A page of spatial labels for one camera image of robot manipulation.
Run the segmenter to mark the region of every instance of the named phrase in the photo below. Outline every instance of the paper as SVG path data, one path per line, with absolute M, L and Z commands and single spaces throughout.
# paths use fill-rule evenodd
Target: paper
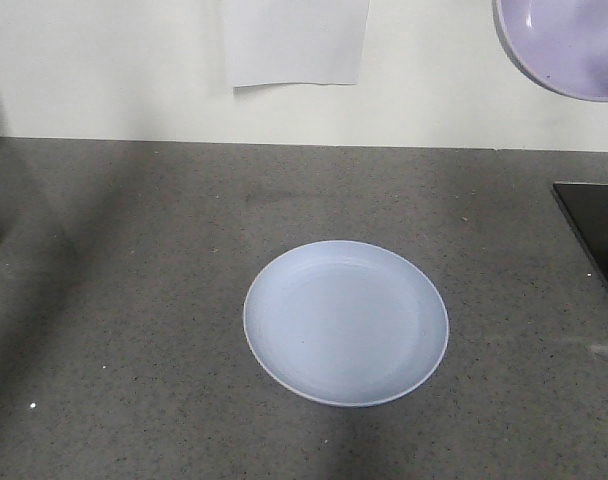
M 228 82 L 355 84 L 369 0 L 223 0 Z

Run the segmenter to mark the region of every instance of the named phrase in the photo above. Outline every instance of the bowl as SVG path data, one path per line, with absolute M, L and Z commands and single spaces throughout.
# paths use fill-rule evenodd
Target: bowl
M 608 0 L 495 0 L 500 41 L 538 84 L 608 102 Z
M 425 382 L 444 356 L 449 323 L 437 289 L 412 263 L 334 240 L 266 266 L 248 291 L 244 330 L 257 361 L 289 390 L 365 407 Z

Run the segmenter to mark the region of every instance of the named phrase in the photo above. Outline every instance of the wall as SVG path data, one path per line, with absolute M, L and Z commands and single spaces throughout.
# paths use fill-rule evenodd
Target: wall
M 524 78 L 490 0 L 372 0 L 358 86 L 232 91 L 219 0 L 0 0 L 0 133 L 608 151 L 608 104 Z

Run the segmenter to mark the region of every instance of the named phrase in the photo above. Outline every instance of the stove top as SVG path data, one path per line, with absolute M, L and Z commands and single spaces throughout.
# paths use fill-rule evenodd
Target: stove top
M 608 283 L 608 185 L 553 185 L 577 236 Z

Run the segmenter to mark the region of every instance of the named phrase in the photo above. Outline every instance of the countertop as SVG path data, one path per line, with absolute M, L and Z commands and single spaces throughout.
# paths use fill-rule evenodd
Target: countertop
M 0 139 L 0 478 L 608 480 L 608 289 L 552 193 L 608 154 Z M 292 247 L 421 268 L 411 394 L 323 406 L 242 305 Z

